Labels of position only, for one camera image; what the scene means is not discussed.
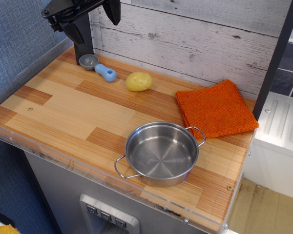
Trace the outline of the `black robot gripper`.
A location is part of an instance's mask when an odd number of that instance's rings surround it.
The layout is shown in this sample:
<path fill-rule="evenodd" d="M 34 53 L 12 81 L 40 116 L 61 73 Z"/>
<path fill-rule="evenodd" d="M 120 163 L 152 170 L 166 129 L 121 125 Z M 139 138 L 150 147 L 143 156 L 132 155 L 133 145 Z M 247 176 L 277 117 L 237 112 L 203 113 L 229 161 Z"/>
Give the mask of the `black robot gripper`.
<path fill-rule="evenodd" d="M 54 31 L 63 31 L 76 45 L 82 45 L 84 40 L 74 20 L 101 5 L 111 22 L 118 25 L 121 20 L 120 0 L 51 0 L 41 14 Z"/>

